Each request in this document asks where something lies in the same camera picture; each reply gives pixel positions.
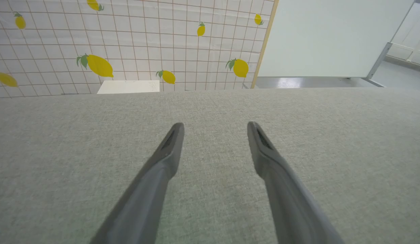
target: beige vertical trim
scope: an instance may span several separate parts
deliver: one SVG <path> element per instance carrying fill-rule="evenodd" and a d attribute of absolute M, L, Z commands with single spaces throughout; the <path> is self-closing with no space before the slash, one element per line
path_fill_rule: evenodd
<path fill-rule="evenodd" d="M 264 37 L 263 47 L 261 48 L 260 57 L 258 58 L 257 69 L 255 70 L 254 79 L 252 81 L 251 89 L 255 88 L 255 82 L 257 82 L 258 71 L 260 70 L 261 60 L 263 59 L 264 50 L 266 49 L 267 40 L 269 39 L 270 30 L 272 29 L 273 19 L 275 18 L 276 8 L 278 7 L 279 0 L 275 0 L 273 4 L 272 13 L 270 14 L 269 25 L 267 26 L 266 36 Z"/>

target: green leaf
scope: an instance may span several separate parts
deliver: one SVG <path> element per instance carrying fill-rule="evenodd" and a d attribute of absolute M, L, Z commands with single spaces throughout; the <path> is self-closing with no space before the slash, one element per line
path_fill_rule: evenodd
<path fill-rule="evenodd" d="M 234 64 L 236 63 L 236 60 L 237 60 L 237 59 L 233 59 L 233 60 L 230 62 L 230 70 L 233 68 Z"/>
<path fill-rule="evenodd" d="M 80 58 L 80 63 L 82 64 L 82 66 L 84 66 L 85 67 L 85 69 L 87 69 L 86 68 L 86 65 L 88 64 L 88 59 L 87 59 L 87 57 L 88 57 L 88 55 L 83 55 L 81 58 Z"/>

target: lemon print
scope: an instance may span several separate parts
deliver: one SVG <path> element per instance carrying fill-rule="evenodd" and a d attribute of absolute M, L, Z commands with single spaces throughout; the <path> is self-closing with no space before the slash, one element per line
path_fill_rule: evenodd
<path fill-rule="evenodd" d="M 261 20 L 261 16 L 259 14 L 255 14 L 255 24 L 262 25 L 264 22 Z"/>
<path fill-rule="evenodd" d="M 97 0 L 86 0 L 86 3 L 90 8 L 94 9 L 95 11 L 102 11 L 103 9 L 105 9 L 104 6 L 97 3 Z"/>
<path fill-rule="evenodd" d="M 198 34 L 198 37 L 201 37 L 204 35 L 204 32 L 206 32 L 206 26 L 204 25 L 204 22 L 199 23 L 198 30 L 196 30 L 196 33 Z"/>
<path fill-rule="evenodd" d="M 229 60 L 225 65 L 225 68 L 229 66 L 230 70 L 234 67 L 234 74 L 238 77 L 246 78 L 246 74 L 249 71 L 248 64 L 243 60 L 233 59 Z"/>
<path fill-rule="evenodd" d="M 16 80 L 9 74 L 4 74 L 0 72 L 0 82 L 4 85 L 18 87 L 18 83 L 16 82 Z"/>
<path fill-rule="evenodd" d="M 25 29 L 25 27 L 26 27 L 25 19 L 18 12 L 13 12 L 13 13 L 15 14 L 15 17 L 16 17 L 16 20 L 15 20 L 16 26 L 19 29 Z"/>
<path fill-rule="evenodd" d="M 173 73 L 166 70 L 161 70 L 156 72 L 156 76 L 157 75 L 159 75 L 159 78 L 163 76 L 163 80 L 165 80 L 165 82 L 169 84 L 175 84 L 175 76 Z"/>
<path fill-rule="evenodd" d="M 102 77 L 114 77 L 112 74 L 112 66 L 105 59 L 96 55 L 82 55 L 76 58 L 76 65 L 79 66 L 79 61 L 85 67 L 88 64 L 89 68 L 96 74 Z"/>

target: yellow lemon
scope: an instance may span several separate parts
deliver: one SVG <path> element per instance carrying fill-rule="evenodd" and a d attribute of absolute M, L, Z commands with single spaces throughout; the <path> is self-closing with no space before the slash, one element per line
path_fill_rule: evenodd
<path fill-rule="evenodd" d="M 259 14 L 255 14 L 255 24 L 262 25 L 264 22 L 261 20 L 261 16 Z"/>
<path fill-rule="evenodd" d="M 204 22 L 199 23 L 198 30 L 196 30 L 196 33 L 198 34 L 198 37 L 201 37 L 204 35 L 204 32 L 206 32 L 206 26 L 204 25 Z"/>
<path fill-rule="evenodd" d="M 9 74 L 4 74 L 0 72 L 0 82 L 4 85 L 18 87 L 18 83 L 16 82 L 16 80 Z"/>
<path fill-rule="evenodd" d="M 25 27 L 26 27 L 25 19 L 18 12 L 13 12 L 13 13 L 15 14 L 15 17 L 16 17 L 16 20 L 15 20 L 16 26 L 19 29 L 25 29 Z"/>
<path fill-rule="evenodd" d="M 230 68 L 230 70 L 234 67 L 234 74 L 236 74 L 238 77 L 246 77 L 246 74 L 249 71 L 248 64 L 243 60 L 229 60 L 225 65 L 225 68 L 227 66 Z"/>
<path fill-rule="evenodd" d="M 95 11 L 102 11 L 103 9 L 105 9 L 104 6 L 97 3 L 97 0 L 86 0 L 86 3 L 90 8 L 94 9 Z"/>
<path fill-rule="evenodd" d="M 85 68 L 88 64 L 89 68 L 99 76 L 114 77 L 111 64 L 99 56 L 85 54 L 76 58 L 76 65 L 79 66 L 79 62 Z"/>
<path fill-rule="evenodd" d="M 156 76 L 159 75 L 159 78 L 162 78 L 165 80 L 165 82 L 169 84 L 175 84 L 175 75 L 169 71 L 161 70 L 156 72 Z"/>

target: gray floor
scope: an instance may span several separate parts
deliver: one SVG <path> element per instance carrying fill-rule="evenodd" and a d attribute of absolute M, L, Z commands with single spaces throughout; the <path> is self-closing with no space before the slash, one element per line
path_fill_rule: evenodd
<path fill-rule="evenodd" d="M 382 62 L 372 80 L 385 87 L 420 90 L 420 72 L 410 68 Z M 375 87 L 360 78 L 300 77 L 277 78 L 258 77 L 256 88 L 314 88 L 314 87 Z"/>

